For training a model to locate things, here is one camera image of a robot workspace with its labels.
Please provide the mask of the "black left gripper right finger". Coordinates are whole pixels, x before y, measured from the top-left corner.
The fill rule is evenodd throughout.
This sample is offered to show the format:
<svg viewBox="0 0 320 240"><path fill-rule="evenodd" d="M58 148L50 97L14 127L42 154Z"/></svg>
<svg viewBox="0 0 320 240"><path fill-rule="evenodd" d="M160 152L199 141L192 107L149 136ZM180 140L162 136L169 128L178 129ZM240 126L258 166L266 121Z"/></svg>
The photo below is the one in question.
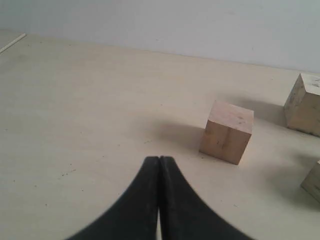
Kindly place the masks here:
<svg viewBox="0 0 320 240"><path fill-rule="evenodd" d="M159 214L163 240L245 240L193 190L170 156L159 158Z"/></svg>

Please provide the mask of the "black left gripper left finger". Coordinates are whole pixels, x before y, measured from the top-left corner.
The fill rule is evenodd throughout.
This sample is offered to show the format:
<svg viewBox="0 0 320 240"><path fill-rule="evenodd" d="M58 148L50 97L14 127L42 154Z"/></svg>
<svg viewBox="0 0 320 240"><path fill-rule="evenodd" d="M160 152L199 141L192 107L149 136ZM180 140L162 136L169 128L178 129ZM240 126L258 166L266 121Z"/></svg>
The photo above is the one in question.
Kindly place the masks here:
<svg viewBox="0 0 320 240"><path fill-rule="evenodd" d="M144 159L137 175L100 217L70 240L155 240L158 221L159 158Z"/></svg>

